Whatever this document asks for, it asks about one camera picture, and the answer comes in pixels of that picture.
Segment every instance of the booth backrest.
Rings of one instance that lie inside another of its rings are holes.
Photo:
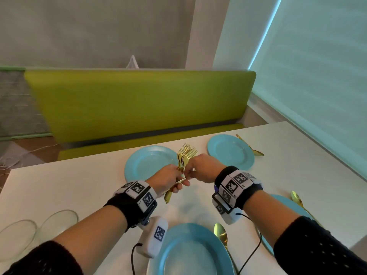
[[[253,71],[27,70],[59,143],[241,118]]]

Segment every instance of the bundle of forks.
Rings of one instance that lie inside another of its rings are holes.
[[[185,170],[185,167],[187,165],[187,163],[189,162],[191,157],[194,157],[197,154],[197,150],[196,148],[192,147],[191,145],[185,143],[180,150],[177,153],[177,160],[178,160],[178,164],[177,164],[177,168],[179,171],[183,172]],[[179,180],[177,181],[177,183],[181,183],[185,180]],[[166,194],[164,195],[164,200],[166,203],[170,202],[172,196],[172,190],[169,189]]]

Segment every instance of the gold cutlery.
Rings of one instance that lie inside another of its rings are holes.
[[[236,134],[237,138],[244,141],[246,145],[248,145],[250,147],[250,145],[248,143],[246,143],[246,141],[244,139],[241,138],[240,135]],[[252,147],[250,147],[250,149],[252,149],[252,152],[254,153],[254,155],[258,155],[258,156],[264,156],[264,154],[261,151],[258,150],[253,150]]]
[[[305,211],[308,212],[308,214],[310,214],[312,216],[312,218],[320,225],[320,222],[316,220],[316,218],[307,210],[305,209],[305,207],[303,206],[302,200],[300,199],[300,197],[298,196],[298,194],[294,191],[291,191],[291,199],[293,202],[295,202],[296,204],[298,204],[300,207],[302,207]]]
[[[187,163],[189,162],[191,157],[194,157],[197,154],[197,150],[195,148],[193,148],[191,145],[185,143],[180,150],[177,153],[177,160],[178,160],[178,170],[183,172],[185,170],[185,166],[187,165]],[[179,180],[176,183],[181,183],[185,180]],[[166,203],[170,202],[172,196],[172,190],[169,189],[166,194],[164,194],[164,200]]]
[[[228,237],[227,237],[226,229],[220,223],[216,223],[214,225],[214,234],[222,242],[224,248],[226,248],[226,250],[229,254],[229,257],[231,258],[231,261],[232,261],[233,267],[236,271],[236,274],[238,274],[238,269],[237,269],[237,266],[235,264],[235,261],[232,259],[231,253],[228,250]]]

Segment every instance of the black knit sleeve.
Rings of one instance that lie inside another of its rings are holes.
[[[297,218],[274,245],[278,264],[289,275],[367,274],[367,263],[307,217]]]
[[[13,263],[4,275],[83,275],[74,257],[62,245],[47,241]]]

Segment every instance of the blue plate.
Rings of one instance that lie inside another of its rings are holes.
[[[274,198],[276,198],[278,201],[280,201],[281,203],[285,204],[287,207],[289,207],[290,209],[294,210],[296,213],[298,213],[299,215],[303,215],[303,216],[306,216],[308,218],[312,218],[312,216],[307,212],[305,211],[302,207],[300,207],[298,204],[296,204],[295,202],[293,202],[292,200],[286,198],[286,197],[283,197],[283,196],[280,196],[280,195],[273,195],[272,196]],[[273,248],[270,246],[270,244],[267,242],[267,240],[262,237],[262,244],[264,244],[264,246],[266,247],[266,249],[272,254],[274,255],[274,251],[273,251]]]
[[[162,248],[149,261],[147,275],[233,275],[231,259],[207,228],[186,223],[169,229]]]
[[[126,182],[146,180],[168,164],[177,166],[177,153],[162,146],[149,146],[134,152],[125,165]]]
[[[221,134],[212,137],[208,142],[208,153],[227,166],[236,166],[248,170],[254,165],[255,156],[252,149],[237,137]]]

